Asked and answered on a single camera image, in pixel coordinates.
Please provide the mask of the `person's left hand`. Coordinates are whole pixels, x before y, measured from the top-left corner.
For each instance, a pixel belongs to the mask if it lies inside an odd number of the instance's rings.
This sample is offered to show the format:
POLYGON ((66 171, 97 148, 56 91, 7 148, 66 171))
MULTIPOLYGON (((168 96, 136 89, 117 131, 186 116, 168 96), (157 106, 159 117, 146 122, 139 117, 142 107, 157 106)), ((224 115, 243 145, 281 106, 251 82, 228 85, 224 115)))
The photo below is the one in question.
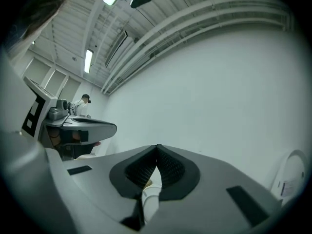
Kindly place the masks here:
POLYGON ((81 134, 79 131, 48 128, 47 132, 54 147, 60 147, 65 144, 81 143, 81 134))

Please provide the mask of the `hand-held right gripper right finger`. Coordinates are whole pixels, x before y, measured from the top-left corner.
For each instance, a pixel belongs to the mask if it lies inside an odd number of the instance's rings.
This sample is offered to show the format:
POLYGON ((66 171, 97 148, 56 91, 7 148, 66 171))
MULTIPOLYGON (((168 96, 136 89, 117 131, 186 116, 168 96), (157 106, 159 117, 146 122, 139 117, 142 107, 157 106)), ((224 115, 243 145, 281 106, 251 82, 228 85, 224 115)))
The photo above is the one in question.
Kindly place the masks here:
POLYGON ((183 199, 161 201, 146 225, 148 234, 264 234, 281 203, 233 165, 170 146, 164 151, 192 161, 196 187, 183 199))

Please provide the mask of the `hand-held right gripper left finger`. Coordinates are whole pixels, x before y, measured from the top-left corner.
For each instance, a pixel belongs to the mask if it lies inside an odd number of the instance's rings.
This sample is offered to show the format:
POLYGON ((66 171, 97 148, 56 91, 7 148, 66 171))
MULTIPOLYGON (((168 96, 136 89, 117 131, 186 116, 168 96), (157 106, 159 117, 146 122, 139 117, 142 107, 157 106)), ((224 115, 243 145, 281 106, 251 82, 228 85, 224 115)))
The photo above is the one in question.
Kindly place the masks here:
POLYGON ((63 164, 83 193, 110 218, 133 231, 145 225, 142 193, 156 168, 156 146, 63 164))

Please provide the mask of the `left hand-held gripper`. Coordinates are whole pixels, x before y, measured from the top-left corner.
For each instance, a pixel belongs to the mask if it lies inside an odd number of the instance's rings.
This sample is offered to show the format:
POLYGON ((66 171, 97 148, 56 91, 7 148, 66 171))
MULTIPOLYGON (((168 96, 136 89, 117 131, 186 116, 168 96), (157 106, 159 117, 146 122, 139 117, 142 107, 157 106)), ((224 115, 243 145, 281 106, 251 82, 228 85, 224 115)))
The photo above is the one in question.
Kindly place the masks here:
POLYGON ((113 123, 89 117, 70 116, 65 99, 58 99, 28 77, 24 77, 23 80, 35 94, 36 99, 26 116, 21 132, 33 137, 44 147, 54 147, 49 137, 49 128, 79 132, 81 145, 111 138, 117 132, 117 126, 113 123))

